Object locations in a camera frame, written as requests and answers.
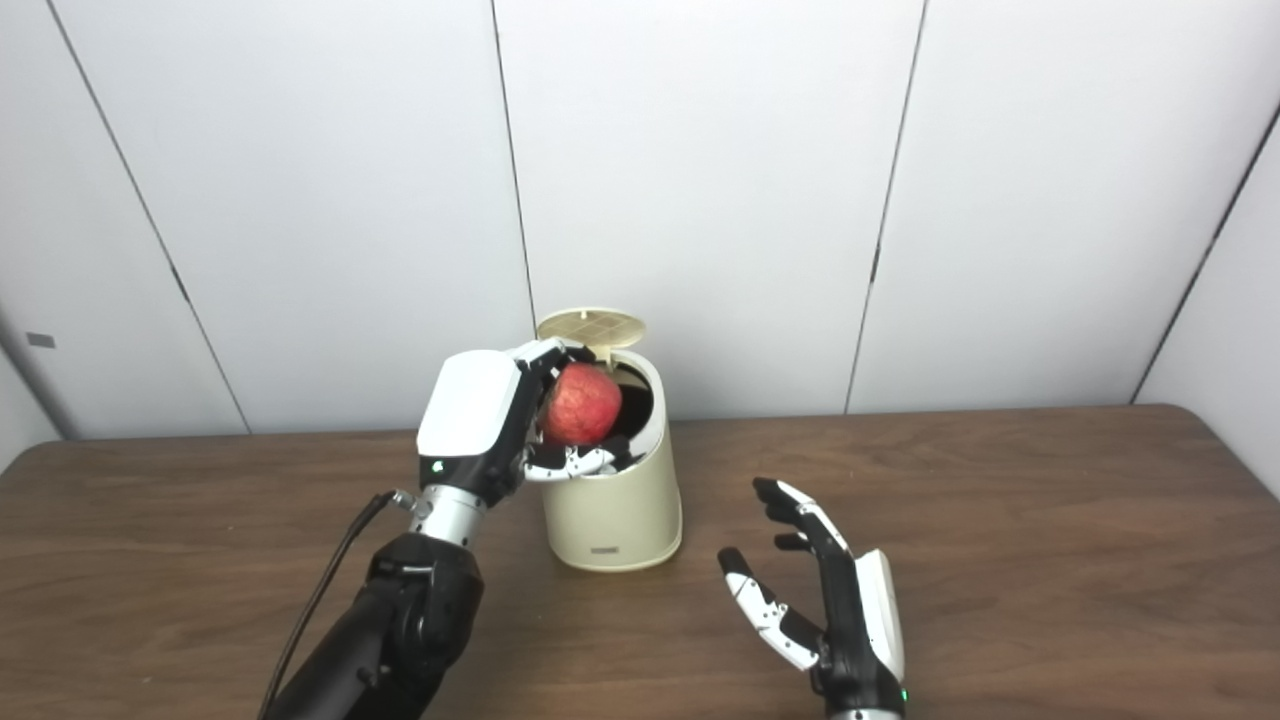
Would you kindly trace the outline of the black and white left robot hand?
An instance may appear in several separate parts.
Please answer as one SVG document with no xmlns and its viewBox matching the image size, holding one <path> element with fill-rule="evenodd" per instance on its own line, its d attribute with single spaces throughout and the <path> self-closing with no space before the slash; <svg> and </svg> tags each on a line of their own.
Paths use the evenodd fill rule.
<svg viewBox="0 0 1280 720">
<path fill-rule="evenodd" d="M 526 480 L 570 480 L 627 462 L 625 436 L 570 445 L 538 428 L 563 372 L 594 357 L 561 337 L 448 357 L 417 433 L 421 488 L 451 487 L 493 509 Z"/>
</svg>

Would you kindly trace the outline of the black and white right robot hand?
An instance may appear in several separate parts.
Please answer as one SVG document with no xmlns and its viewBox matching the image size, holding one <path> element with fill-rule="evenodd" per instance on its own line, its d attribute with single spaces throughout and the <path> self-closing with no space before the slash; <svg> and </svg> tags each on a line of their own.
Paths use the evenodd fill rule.
<svg viewBox="0 0 1280 720">
<path fill-rule="evenodd" d="M 742 615 L 808 675 L 827 719 L 905 719 L 905 642 L 888 557 L 881 550 L 854 553 L 824 509 L 796 487 L 764 477 L 751 487 L 772 521 L 794 528 L 774 547 L 815 559 L 826 625 L 781 601 L 740 550 L 726 547 L 717 560 Z"/>
</svg>

